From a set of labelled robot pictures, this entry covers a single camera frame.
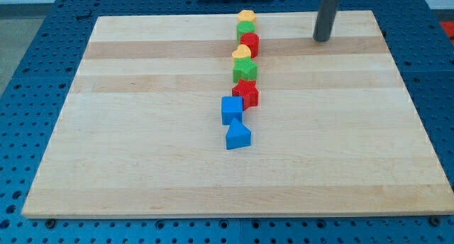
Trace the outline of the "grey cylindrical robot arm rod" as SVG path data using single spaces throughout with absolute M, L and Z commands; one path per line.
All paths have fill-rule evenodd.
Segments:
M 324 43 L 330 39 L 340 2 L 341 0 L 321 0 L 313 32 L 316 42 Z

